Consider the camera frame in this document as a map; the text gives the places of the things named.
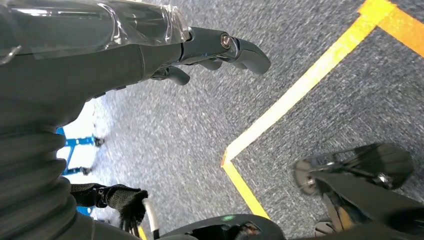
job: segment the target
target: yellow floor marking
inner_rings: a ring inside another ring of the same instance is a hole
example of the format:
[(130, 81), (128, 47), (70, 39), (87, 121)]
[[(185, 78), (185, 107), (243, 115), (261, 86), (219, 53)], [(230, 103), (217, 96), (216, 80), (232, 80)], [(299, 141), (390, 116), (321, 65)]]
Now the yellow floor marking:
[[(363, 6), (368, 11), (370, 4), (364, 4)], [(371, 33), (378, 22), (388, 15), (388, 12), (384, 10), (391, 11), (392, 8), (381, 8), (374, 11), (373, 17), (361, 15), (276, 103), (226, 148), (225, 158), (222, 164), (231, 161), (262, 133), (275, 124), (339, 64), (342, 59), (352, 52)]]
[(147, 240), (145, 231), (143, 230), (143, 228), (141, 226), (138, 227), (138, 234), (140, 235), (140, 238), (142, 240)]
[(222, 166), (226, 174), (230, 176), (232, 183), (235, 188), (241, 194), (247, 206), (250, 208), (252, 213), (257, 216), (261, 216), (267, 219), (270, 219), (267, 212), (261, 206), (259, 201), (256, 199), (255, 195), (250, 190), (249, 186), (243, 180), (242, 176), (237, 171), (236, 167), (230, 162)]
[(231, 160), (284, 116), (342, 59), (352, 52), (395, 7), (394, 4), (385, 0), (366, 0), (359, 9), (361, 16), (349, 29), (330, 46), (276, 103), (226, 148), (221, 167), (240, 192), (253, 214), (269, 219), (267, 212), (231, 163)]
[(424, 24), (399, 8), (378, 26), (424, 58)]

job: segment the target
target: clear plastic wrap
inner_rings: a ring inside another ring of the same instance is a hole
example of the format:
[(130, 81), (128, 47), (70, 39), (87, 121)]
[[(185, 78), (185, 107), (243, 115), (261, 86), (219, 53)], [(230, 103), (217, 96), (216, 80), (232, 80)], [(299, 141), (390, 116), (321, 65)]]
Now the clear plastic wrap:
[(189, 28), (170, 5), (125, 0), (0, 0), (0, 65), (100, 52), (129, 44), (183, 43)]

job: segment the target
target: metal screw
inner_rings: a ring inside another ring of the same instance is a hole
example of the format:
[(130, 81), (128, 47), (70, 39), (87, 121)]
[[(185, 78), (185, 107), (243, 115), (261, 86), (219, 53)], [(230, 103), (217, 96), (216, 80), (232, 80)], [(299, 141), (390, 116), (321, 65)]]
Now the metal screw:
[(390, 176), (387, 176), (386, 174), (380, 172), (377, 175), (377, 178), (386, 186), (389, 188), (392, 188), (392, 178)]
[(231, 44), (231, 37), (230, 35), (228, 35), (228, 33), (224, 32), (221, 35), (221, 45), (223, 46), (223, 48), (229, 49), (230, 44)]
[(315, 185), (315, 180), (311, 178), (306, 182), (306, 184), (309, 188), (312, 188)]

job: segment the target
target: robotic hand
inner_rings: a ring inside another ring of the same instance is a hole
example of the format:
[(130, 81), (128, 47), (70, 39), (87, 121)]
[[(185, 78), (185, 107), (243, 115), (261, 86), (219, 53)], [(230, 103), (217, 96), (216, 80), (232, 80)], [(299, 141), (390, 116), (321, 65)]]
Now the robotic hand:
[(189, 40), (180, 44), (178, 60), (161, 65), (151, 76), (152, 79), (171, 79), (178, 85), (187, 84), (190, 76), (175, 67), (177, 65), (200, 64), (214, 71), (227, 62), (255, 74), (264, 74), (271, 66), (268, 57), (255, 44), (232, 37), (224, 31), (191, 27), (189, 34)]

